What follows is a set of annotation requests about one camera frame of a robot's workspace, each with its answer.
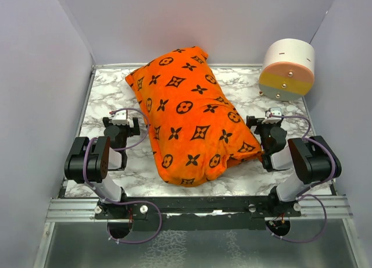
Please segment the orange patterned fleece pillowcase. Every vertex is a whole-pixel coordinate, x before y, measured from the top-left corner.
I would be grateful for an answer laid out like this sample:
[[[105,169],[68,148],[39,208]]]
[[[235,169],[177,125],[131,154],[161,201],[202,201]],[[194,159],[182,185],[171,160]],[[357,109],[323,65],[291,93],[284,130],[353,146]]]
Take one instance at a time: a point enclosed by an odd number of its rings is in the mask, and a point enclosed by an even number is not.
[[[175,49],[131,72],[160,178],[182,187],[262,157],[259,141],[226,98],[200,47]]]

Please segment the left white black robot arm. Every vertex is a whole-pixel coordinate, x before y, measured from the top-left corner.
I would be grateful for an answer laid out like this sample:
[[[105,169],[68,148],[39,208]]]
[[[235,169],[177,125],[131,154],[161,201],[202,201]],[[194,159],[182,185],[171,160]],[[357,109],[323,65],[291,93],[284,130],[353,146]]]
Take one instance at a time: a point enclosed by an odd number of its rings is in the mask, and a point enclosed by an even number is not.
[[[77,137],[74,139],[65,161],[64,173],[68,180],[86,184],[99,196],[99,206],[108,205],[108,211],[115,218],[128,213],[126,194],[117,185],[110,171],[123,171],[127,166],[127,139],[139,136],[138,118],[104,117],[103,136],[98,138]]]

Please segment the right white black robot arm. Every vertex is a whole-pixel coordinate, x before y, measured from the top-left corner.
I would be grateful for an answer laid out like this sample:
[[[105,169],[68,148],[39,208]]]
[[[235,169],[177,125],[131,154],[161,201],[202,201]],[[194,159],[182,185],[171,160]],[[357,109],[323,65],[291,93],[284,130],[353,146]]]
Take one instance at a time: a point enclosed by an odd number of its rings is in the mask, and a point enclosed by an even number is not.
[[[265,118],[246,118],[246,125],[254,127],[260,137],[263,168],[268,172],[294,168],[294,173],[268,195],[267,210],[273,216],[281,216],[300,196],[342,172],[341,162],[322,136],[286,139],[287,131],[281,127],[285,118],[271,112]]]

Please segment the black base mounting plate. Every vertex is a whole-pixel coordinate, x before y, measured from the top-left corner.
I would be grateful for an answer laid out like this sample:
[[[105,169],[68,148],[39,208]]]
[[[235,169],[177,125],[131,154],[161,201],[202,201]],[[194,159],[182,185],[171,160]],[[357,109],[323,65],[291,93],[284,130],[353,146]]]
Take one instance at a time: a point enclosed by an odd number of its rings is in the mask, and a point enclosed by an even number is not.
[[[268,196],[126,197],[126,205],[98,202],[95,220],[134,231],[263,230],[266,219],[299,217],[294,202]]]

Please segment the aluminium rail frame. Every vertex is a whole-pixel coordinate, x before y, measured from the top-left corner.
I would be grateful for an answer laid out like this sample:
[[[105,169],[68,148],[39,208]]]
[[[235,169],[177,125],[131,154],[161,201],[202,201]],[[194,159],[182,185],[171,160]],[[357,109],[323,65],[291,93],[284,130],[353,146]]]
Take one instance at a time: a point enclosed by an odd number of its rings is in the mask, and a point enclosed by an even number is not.
[[[126,193],[142,200],[162,198],[235,198],[264,196],[289,171],[267,173],[259,162],[228,169],[218,180],[195,188],[164,183],[157,174],[148,140],[129,151],[128,168],[113,178]],[[141,244],[116,244],[108,239],[106,221],[94,217],[96,195],[85,186],[64,181],[51,200],[46,230],[35,267],[367,267],[345,197],[321,185],[302,201],[304,215],[292,219],[291,238],[306,244],[282,242],[266,230],[238,228],[227,214],[227,230],[164,230],[144,234]]]

